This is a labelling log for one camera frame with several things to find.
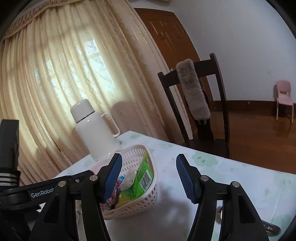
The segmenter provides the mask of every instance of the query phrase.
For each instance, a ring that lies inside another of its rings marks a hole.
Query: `baseboard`
[[[228,111],[256,111],[266,110],[274,112],[276,109],[275,101],[261,101],[261,100],[228,100],[227,101]],[[285,109],[284,106],[280,105],[279,109]],[[221,101],[214,101],[214,111],[222,111]]]

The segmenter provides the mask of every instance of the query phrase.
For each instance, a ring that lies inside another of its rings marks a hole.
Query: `thermos lid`
[[[94,112],[88,99],[84,99],[73,105],[70,109],[71,114],[76,123],[89,116]]]

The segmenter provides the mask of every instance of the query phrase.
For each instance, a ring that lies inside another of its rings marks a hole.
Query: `table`
[[[296,175],[257,167],[157,140],[136,132],[118,137],[123,148],[146,145],[158,170],[158,199],[149,210],[127,218],[106,221],[112,241],[185,241],[190,232],[197,205],[186,198],[176,169],[176,156],[183,153],[190,165],[214,181],[230,184],[238,181],[253,202],[261,219],[281,228],[278,240],[296,214]],[[81,159],[58,176],[72,175],[95,165],[90,155]],[[78,222],[80,241],[85,240]],[[212,241],[218,241],[220,225],[215,222]]]

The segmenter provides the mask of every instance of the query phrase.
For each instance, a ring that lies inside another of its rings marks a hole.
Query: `basket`
[[[145,152],[147,152],[148,154],[148,166],[152,170],[154,176],[150,187],[142,196],[129,203],[126,203],[119,208],[115,208],[109,211],[102,211],[105,220],[132,216],[145,211],[146,209],[150,208],[152,205],[155,204],[157,198],[157,169],[153,157],[146,146],[133,145],[123,150],[116,151],[116,153],[119,153],[122,156],[122,168],[120,176],[125,176],[129,168],[138,168],[142,162],[143,155]],[[105,159],[99,161],[91,168],[91,170],[94,173],[98,173],[102,166],[106,166],[109,164],[110,160],[111,159]]]

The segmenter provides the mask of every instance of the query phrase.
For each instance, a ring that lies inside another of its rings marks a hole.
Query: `small plastic chair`
[[[278,98],[276,103],[276,120],[279,115],[279,104],[292,106],[292,123],[294,117],[294,104],[291,99],[291,83],[287,80],[278,80],[276,82],[276,87],[278,90]]]

